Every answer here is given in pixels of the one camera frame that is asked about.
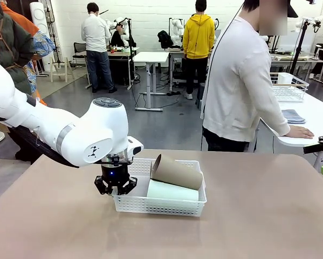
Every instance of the dark green jacket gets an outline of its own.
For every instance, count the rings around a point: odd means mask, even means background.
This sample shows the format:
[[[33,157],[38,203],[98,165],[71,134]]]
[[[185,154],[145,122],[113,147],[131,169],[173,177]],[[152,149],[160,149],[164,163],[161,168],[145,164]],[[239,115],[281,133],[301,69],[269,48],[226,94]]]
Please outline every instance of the dark green jacket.
[[[14,63],[19,66],[26,65],[34,54],[33,38],[20,25],[15,23],[9,15],[3,14],[0,5],[0,21],[3,19],[2,36],[7,45],[14,54],[11,55],[9,50],[0,40],[0,65],[4,68],[13,66]],[[20,91],[31,94],[31,86],[22,67],[13,67],[7,69],[12,77],[15,87]]]

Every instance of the wire basket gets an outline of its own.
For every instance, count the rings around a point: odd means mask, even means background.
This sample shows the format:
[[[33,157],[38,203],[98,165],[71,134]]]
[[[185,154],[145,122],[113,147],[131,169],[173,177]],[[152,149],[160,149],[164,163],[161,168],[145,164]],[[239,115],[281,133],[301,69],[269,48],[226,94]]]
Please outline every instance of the wire basket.
[[[198,161],[181,161],[178,162],[201,172]],[[164,214],[179,216],[201,216],[204,204],[207,202],[205,194],[205,182],[202,181],[199,190],[199,201],[181,201],[148,198],[148,186],[150,180],[150,170],[155,159],[134,159],[129,168],[129,174],[138,179],[137,186],[128,195],[112,194],[117,212],[147,213],[147,214]]]
[[[279,84],[279,73],[270,73],[273,90],[278,101],[302,102],[309,83],[292,76],[290,84]]]

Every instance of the yellow hoodie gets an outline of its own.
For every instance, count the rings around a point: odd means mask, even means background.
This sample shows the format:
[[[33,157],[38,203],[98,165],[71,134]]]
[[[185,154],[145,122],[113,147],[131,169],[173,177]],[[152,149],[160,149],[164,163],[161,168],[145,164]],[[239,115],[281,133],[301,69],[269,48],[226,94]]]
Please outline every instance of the yellow hoodie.
[[[206,58],[212,49],[215,37],[214,21],[208,15],[192,16],[183,36],[184,54],[190,59]]]

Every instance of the black hair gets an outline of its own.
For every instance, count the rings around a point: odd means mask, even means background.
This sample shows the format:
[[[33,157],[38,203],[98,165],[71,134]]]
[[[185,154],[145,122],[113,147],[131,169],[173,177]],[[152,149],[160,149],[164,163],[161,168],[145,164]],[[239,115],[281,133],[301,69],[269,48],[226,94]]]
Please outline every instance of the black hair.
[[[99,7],[96,3],[89,3],[87,4],[87,11],[88,13],[99,12]]]
[[[196,0],[196,11],[204,12],[207,9],[207,0]]]
[[[251,12],[259,7],[259,0],[245,0],[243,4],[243,9]]]

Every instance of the wooden stool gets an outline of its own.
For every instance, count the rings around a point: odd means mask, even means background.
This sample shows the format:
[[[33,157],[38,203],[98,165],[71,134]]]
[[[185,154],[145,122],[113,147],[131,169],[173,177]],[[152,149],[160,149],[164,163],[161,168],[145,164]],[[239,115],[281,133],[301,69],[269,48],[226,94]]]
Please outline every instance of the wooden stool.
[[[73,73],[73,70],[70,66],[70,63],[68,61],[68,58],[64,58],[64,63],[56,63],[53,59],[53,57],[50,57],[50,65],[51,65],[51,71],[50,71],[50,78],[51,78],[51,82],[53,83],[53,76],[58,76],[59,79],[60,77],[65,77],[65,81],[68,82],[68,68],[70,69],[70,73],[73,77],[73,79],[75,79],[75,76],[74,76],[74,73]],[[64,67],[64,73],[60,73],[59,72],[59,69],[61,67]]]

